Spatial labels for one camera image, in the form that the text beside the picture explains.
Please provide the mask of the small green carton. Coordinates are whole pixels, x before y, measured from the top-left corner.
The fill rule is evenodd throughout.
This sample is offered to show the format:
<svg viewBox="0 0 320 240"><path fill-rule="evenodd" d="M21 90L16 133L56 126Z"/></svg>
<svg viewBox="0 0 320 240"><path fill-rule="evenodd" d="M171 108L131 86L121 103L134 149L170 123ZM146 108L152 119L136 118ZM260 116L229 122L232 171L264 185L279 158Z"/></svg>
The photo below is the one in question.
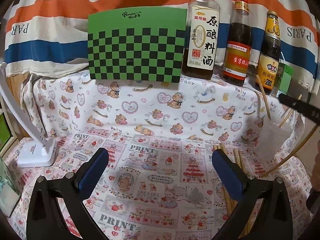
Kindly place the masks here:
<svg viewBox="0 0 320 240"><path fill-rule="evenodd" d="M280 63L276 79L276 97L280 94L286 94L289 90L290 82L293 76L293 68L287 64Z"/></svg>

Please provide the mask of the light green box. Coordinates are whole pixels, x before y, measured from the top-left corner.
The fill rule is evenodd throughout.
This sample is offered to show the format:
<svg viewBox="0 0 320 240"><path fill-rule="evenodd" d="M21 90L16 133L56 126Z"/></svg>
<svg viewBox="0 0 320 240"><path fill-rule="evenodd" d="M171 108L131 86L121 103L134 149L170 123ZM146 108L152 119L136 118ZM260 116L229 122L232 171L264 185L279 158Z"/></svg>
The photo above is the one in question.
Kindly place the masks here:
<svg viewBox="0 0 320 240"><path fill-rule="evenodd" d="M3 215L10 217L20 199L21 193L13 183L11 174L2 159L0 169L1 211Z"/></svg>

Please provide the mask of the translucent plastic cup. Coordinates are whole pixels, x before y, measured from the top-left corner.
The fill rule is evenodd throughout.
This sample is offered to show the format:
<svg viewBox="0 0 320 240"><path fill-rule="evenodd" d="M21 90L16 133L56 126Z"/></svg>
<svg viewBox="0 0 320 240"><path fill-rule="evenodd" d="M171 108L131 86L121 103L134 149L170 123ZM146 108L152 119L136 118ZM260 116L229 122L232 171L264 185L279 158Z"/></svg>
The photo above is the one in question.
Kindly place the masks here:
<svg viewBox="0 0 320 240"><path fill-rule="evenodd" d="M279 127L269 118L265 119L255 147L257 156L265 162L271 161L291 133L292 128L289 124Z"/></svg>

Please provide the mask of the dark vinegar bottle yellow label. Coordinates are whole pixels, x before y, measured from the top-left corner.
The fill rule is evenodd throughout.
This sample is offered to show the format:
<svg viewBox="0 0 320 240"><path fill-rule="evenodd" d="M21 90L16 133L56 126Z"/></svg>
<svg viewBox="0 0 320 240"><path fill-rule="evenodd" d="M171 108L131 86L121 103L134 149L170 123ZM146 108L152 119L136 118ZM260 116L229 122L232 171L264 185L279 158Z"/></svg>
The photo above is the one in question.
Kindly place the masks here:
<svg viewBox="0 0 320 240"><path fill-rule="evenodd" d="M262 84L259 86L258 79L255 80L255 87L269 95L272 92L279 66L280 58L280 29L278 15L274 11L267 12L267 20L263 42L261 44L257 76Z"/></svg>

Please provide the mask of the white desk lamp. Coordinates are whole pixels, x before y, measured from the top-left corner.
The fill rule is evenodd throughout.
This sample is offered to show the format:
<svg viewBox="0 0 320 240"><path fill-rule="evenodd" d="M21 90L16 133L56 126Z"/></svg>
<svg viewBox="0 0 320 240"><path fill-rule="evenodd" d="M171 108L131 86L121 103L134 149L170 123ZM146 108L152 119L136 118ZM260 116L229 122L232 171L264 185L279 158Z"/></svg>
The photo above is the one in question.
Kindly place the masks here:
<svg viewBox="0 0 320 240"><path fill-rule="evenodd" d="M32 141L26 142L17 159L19 167L47 167L53 164L57 147L54 138L45 138L17 104L5 80L6 63L1 63L1 96Z"/></svg>

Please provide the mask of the red cap sauce bottle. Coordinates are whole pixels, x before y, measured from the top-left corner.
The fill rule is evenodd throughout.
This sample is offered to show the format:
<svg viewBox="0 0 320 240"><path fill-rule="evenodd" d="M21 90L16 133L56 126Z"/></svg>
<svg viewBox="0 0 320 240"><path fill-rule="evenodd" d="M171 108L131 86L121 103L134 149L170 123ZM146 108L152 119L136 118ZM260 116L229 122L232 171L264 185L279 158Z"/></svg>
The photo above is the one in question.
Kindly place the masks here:
<svg viewBox="0 0 320 240"><path fill-rule="evenodd" d="M251 53L252 33L248 0L235 0L229 26L222 79L243 86Z"/></svg>

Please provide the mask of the clear cooking wine bottle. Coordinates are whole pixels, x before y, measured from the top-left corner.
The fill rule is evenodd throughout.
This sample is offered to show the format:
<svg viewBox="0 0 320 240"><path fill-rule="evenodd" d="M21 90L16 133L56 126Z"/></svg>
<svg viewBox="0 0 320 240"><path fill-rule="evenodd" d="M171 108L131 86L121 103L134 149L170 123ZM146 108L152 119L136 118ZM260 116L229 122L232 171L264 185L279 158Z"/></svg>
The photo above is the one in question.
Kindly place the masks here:
<svg viewBox="0 0 320 240"><path fill-rule="evenodd" d="M182 74L198 79L212 77L217 50L220 6L215 0L190 0Z"/></svg>

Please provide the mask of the printed bear tablecloth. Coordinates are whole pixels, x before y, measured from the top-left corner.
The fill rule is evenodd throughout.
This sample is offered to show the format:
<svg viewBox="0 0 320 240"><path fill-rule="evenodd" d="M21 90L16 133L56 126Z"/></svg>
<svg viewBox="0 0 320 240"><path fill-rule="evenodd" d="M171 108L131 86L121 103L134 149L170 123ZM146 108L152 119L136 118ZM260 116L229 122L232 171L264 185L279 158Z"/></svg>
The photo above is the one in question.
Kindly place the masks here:
<svg viewBox="0 0 320 240"><path fill-rule="evenodd" d="M21 85L21 107L37 129L57 140L50 167L20 168L18 145L6 164L22 195L8 219L22 239L39 176L62 178L101 147L110 160L84 205L110 239L210 239L228 218L221 180L212 166L224 144L247 158L259 176L283 160L304 132L298 113L267 98L271 121L289 124L290 137L271 161L255 152L264 120L263 97L249 84L218 77L181 77L178 84L91 80L88 71L59 79L30 75Z"/></svg>

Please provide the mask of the green black checkered box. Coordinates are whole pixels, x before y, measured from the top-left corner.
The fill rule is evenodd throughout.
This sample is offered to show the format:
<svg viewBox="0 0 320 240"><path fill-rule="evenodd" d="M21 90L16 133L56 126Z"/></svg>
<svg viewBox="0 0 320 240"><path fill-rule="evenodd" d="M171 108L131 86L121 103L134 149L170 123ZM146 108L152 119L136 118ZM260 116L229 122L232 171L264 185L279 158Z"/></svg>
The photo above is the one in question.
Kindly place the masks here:
<svg viewBox="0 0 320 240"><path fill-rule="evenodd" d="M92 80L178 83L187 10L130 7L88 17L87 52Z"/></svg>

